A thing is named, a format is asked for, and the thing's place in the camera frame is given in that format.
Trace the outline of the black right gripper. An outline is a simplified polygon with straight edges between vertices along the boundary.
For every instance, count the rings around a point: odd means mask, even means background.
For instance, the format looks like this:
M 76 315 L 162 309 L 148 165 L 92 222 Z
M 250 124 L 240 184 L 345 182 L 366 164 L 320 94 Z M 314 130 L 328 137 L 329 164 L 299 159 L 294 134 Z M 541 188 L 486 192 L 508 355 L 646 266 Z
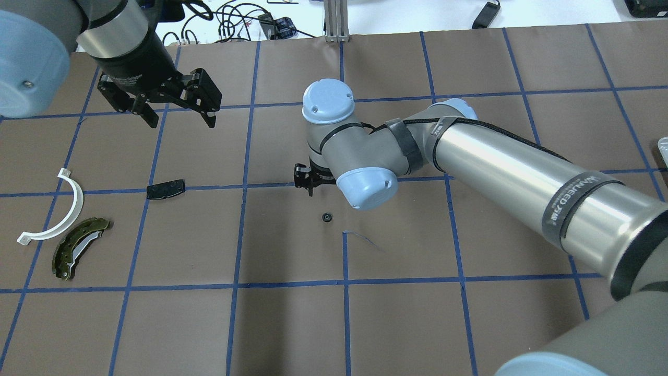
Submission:
M 309 165 L 294 164 L 294 186 L 307 190 L 313 197 L 313 189 L 320 185 L 335 185 L 336 178 L 329 168 L 310 162 Z

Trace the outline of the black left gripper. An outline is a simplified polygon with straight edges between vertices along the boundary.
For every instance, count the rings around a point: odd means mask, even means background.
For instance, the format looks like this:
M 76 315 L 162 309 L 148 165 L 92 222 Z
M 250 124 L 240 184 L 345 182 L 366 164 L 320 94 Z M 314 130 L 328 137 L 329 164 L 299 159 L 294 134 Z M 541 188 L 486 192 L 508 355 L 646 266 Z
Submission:
M 117 112 L 129 112 L 137 99 L 144 101 L 146 104 L 135 106 L 135 114 L 150 128 L 157 128 L 159 117 L 148 102 L 172 103 L 183 109 L 196 110 L 208 128 L 216 126 L 217 111 L 222 104 L 222 93 L 202 67 L 185 75 L 175 70 L 124 79 L 113 79 L 103 73 L 97 89 Z

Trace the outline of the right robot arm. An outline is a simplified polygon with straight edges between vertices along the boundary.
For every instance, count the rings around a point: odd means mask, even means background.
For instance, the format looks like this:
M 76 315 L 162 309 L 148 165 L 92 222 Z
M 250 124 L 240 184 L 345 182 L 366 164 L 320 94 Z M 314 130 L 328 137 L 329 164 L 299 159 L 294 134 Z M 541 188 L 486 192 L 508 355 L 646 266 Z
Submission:
M 606 374 L 666 375 L 666 294 L 630 307 L 603 278 L 487 194 L 497 173 L 465 165 L 399 183 L 373 211 L 334 186 L 313 199 L 250 187 L 244 204 L 231 375 L 491 375 L 577 336 Z

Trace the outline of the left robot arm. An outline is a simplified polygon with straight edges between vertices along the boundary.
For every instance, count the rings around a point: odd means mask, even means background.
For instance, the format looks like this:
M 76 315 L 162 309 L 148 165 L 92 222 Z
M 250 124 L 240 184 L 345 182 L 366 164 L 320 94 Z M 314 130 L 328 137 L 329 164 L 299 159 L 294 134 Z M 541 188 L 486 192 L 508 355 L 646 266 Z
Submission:
M 174 104 L 214 127 L 219 88 L 205 69 L 177 71 L 156 32 L 157 24 L 181 21 L 185 8 L 197 7 L 213 18 L 201 1 L 2 1 L 2 116 L 45 112 L 81 47 L 100 67 L 98 91 L 115 111 L 155 128 L 150 104 Z

